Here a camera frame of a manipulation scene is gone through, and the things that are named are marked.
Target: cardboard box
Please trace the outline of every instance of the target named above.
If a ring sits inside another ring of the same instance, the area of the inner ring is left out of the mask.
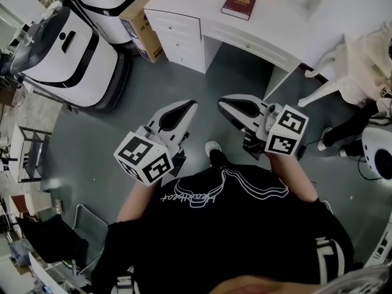
[[[164,50],[145,14],[144,7],[149,1],[135,0],[120,14],[120,19],[141,56],[156,62]]]

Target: chair backrest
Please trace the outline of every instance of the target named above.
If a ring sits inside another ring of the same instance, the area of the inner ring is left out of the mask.
[[[80,238],[60,215],[43,222],[16,219],[26,239],[45,262],[76,260],[78,267],[86,265],[88,242]]]

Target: black t-shirt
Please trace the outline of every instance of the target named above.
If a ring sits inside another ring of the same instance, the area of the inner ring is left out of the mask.
[[[270,171],[233,165],[169,182],[141,219],[112,224],[92,284],[110,293],[133,265],[142,294],[204,294],[242,275],[319,284],[352,262],[351,240],[323,203],[302,202]]]

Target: book cover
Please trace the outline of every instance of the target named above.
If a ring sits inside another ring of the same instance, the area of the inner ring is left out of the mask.
[[[249,20],[256,0],[226,0],[222,13]]]

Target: green floor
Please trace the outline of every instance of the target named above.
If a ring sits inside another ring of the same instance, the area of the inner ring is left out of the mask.
[[[242,150],[243,135],[216,107],[218,98],[228,94],[263,97],[272,65],[252,54],[223,45],[206,75],[167,61],[151,64],[134,61],[132,75],[122,98],[111,113],[60,113],[46,158],[46,180],[53,198],[63,203],[64,218],[73,221],[75,207],[85,203],[107,222],[113,222],[134,180],[123,172],[113,153],[128,131],[146,124],[154,112],[172,102],[195,99],[198,113],[183,143],[188,159],[180,176],[191,175],[208,166],[204,144],[217,140],[229,160],[269,168],[265,157],[257,162]],[[320,86],[297,70],[268,99],[296,107]],[[310,117],[303,143],[317,140],[326,126],[340,124],[355,112],[339,94],[322,98],[301,110]],[[361,178],[357,160],[340,158],[339,147],[318,152],[310,145],[301,164],[315,182],[320,198],[328,200],[334,214],[353,239],[356,257],[366,260],[385,228],[392,207],[392,188],[382,181]],[[364,173],[368,168],[362,167]],[[86,216],[83,230],[92,244],[102,241],[104,228]]]

